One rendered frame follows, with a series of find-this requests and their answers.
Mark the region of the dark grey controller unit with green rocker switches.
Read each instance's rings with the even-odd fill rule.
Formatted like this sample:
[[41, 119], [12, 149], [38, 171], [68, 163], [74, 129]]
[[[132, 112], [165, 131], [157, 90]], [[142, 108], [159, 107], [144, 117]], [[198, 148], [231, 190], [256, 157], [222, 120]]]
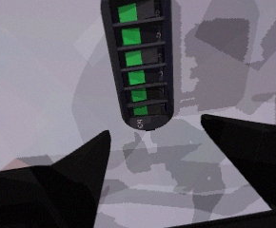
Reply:
[[124, 122], [151, 131], [174, 113], [170, 0], [102, 0], [101, 17]]

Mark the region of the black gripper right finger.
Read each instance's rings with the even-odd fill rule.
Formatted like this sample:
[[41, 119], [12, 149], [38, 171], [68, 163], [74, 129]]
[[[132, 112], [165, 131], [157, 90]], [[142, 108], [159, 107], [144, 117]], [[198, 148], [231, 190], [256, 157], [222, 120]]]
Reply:
[[201, 125], [266, 202], [276, 209], [276, 125], [203, 114]]

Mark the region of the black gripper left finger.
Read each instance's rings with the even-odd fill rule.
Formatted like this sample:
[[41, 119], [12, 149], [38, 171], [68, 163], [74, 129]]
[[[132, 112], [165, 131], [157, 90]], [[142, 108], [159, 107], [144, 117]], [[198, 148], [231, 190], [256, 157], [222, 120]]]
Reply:
[[104, 130], [51, 165], [0, 171], [0, 205], [38, 200], [60, 228], [94, 228], [110, 143]]

